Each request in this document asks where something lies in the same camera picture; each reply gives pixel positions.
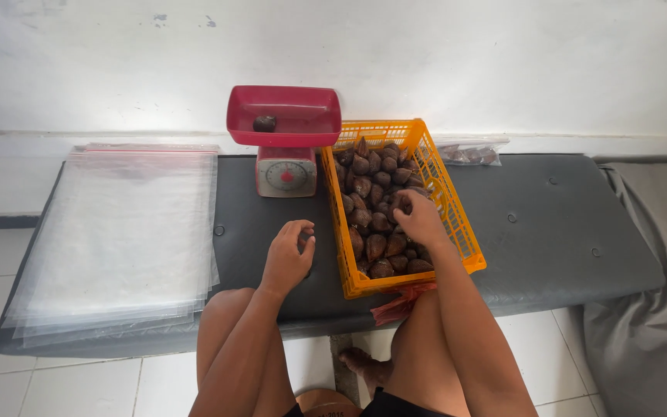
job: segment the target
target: human hand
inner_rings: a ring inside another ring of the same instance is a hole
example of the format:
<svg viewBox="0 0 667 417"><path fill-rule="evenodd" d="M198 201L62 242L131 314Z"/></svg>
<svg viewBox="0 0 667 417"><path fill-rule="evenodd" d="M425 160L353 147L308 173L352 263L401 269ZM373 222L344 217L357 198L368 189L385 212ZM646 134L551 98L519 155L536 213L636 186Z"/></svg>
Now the human hand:
<svg viewBox="0 0 667 417"><path fill-rule="evenodd" d="M312 236L314 224L307 220L287 222L269 246L259 290L284 299L292 288L300 283L310 270L316 238ZM310 234L307 241L301 233ZM304 246L302 254L297 246Z"/></svg>
<svg viewBox="0 0 667 417"><path fill-rule="evenodd" d="M393 217L411 239L426 246L429 251L444 243L452 244L433 201L408 189L397 192L397 196L403 204L411 206L411 213L406 214L396 208Z"/></svg>

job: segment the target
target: grey cloth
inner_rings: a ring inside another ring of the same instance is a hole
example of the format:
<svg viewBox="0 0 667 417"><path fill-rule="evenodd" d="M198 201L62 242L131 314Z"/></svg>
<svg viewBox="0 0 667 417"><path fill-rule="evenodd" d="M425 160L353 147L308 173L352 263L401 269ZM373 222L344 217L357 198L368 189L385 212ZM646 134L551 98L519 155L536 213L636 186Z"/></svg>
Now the grey cloth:
<svg viewBox="0 0 667 417"><path fill-rule="evenodd" d="M609 415L667 416L667 163L602 169L660 261L666 285L585 305L588 364Z"/></svg>

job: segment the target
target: black shorts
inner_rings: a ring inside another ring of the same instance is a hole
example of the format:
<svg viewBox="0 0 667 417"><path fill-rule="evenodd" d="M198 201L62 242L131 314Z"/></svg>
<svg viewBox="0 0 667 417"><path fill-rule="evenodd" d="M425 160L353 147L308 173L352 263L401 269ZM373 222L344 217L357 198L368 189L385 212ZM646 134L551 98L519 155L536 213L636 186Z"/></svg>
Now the black shorts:
<svg viewBox="0 0 667 417"><path fill-rule="evenodd" d="M450 417L441 412L434 412L419 407L414 403L407 402L403 398L383 392L382 387L378 386L375 392L375 398L365 408L359 417ZM295 407L283 417L303 417L300 405Z"/></svg>

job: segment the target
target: white tile floor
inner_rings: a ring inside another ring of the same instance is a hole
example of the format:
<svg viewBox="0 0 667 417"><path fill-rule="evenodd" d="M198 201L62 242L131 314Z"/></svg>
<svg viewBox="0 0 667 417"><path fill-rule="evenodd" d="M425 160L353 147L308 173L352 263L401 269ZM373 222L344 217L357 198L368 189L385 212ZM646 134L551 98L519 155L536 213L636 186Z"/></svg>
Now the white tile floor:
<svg viewBox="0 0 667 417"><path fill-rule="evenodd" d="M0 314L31 233L0 230ZM501 317L498 323L540 416L606 417L583 355L578 310ZM358 333L354 344L388 359L393 334ZM296 393L334 388L328 337L285 341L284 349ZM182 417L196 395L195 357L177 353L106 361L0 355L0 417Z"/></svg>

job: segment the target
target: clear plastic bag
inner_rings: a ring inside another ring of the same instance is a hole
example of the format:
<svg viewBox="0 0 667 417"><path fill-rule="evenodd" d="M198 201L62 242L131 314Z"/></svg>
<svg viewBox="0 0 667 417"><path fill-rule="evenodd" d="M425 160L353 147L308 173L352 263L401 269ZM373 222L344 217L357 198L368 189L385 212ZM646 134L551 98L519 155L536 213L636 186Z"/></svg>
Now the clear plastic bag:
<svg viewBox="0 0 667 417"><path fill-rule="evenodd" d="M72 152L3 327L41 346L191 321L219 282L217 149Z"/></svg>
<svg viewBox="0 0 667 417"><path fill-rule="evenodd" d="M461 139L437 143L437 150L445 165L501 166L498 150L508 139Z"/></svg>

